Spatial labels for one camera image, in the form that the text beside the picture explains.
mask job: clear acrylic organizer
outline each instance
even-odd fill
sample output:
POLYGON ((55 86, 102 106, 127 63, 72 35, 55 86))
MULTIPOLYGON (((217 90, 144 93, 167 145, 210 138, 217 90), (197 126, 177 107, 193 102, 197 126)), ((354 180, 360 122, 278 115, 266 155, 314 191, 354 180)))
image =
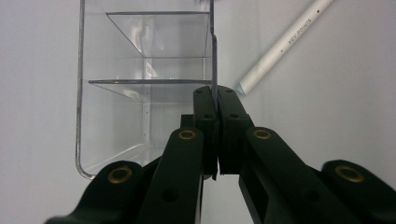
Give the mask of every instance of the clear acrylic organizer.
POLYGON ((192 92, 217 92, 213 0, 81 0, 76 165, 160 157, 192 92))

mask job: white tube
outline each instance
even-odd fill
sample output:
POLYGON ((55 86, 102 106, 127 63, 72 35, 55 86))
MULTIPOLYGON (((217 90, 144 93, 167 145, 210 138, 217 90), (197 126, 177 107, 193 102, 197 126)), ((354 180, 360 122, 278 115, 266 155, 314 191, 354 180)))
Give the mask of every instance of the white tube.
POLYGON ((285 32, 276 43, 260 58, 260 60, 248 71, 235 88, 243 95, 248 94, 253 87, 267 74, 290 49, 297 39, 305 33, 320 14, 333 0, 316 0, 297 19, 297 21, 285 32))

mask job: brass screw insert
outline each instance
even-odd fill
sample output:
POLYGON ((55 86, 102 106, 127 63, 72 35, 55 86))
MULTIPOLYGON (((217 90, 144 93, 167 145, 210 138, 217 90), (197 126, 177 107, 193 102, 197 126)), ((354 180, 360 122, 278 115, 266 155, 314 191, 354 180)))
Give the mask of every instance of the brass screw insert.
POLYGON ((254 131, 253 135, 257 138, 264 140, 271 138, 271 134, 265 131, 264 129, 259 129, 254 131))
POLYGON ((192 138, 195 138, 195 136, 196 133, 190 130, 184 130, 178 134, 178 137, 184 140, 191 140, 192 138))
POLYGON ((361 172, 346 165, 339 165, 335 167, 335 173, 352 183, 360 183, 364 181, 364 176, 361 172))
POLYGON ((121 184, 129 180, 132 174, 131 168, 125 165, 112 170, 108 174, 107 179, 112 184, 121 184))

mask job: white rod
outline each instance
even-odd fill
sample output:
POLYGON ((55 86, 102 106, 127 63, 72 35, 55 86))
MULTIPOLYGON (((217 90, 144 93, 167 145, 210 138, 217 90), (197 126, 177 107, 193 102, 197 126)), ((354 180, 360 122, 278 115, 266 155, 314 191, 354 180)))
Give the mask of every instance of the white rod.
POLYGON ((296 20, 276 43, 248 71, 235 88, 243 95, 248 94, 254 86, 274 67, 279 59, 290 49, 300 36, 312 25, 333 0, 316 0, 296 20))

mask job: white wall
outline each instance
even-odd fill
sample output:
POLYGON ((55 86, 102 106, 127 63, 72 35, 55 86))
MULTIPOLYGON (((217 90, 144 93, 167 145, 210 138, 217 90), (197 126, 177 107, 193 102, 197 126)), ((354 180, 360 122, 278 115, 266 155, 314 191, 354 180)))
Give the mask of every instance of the white wall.
MULTIPOLYGON (((233 87, 312 1, 217 0, 219 84, 233 87)), ((65 215, 74 165, 78 0, 0 0, 0 223, 65 215)), ((396 189, 396 1, 343 0, 242 102, 309 165, 344 159, 396 189)), ((203 223, 251 223, 235 176, 205 182, 203 223)))

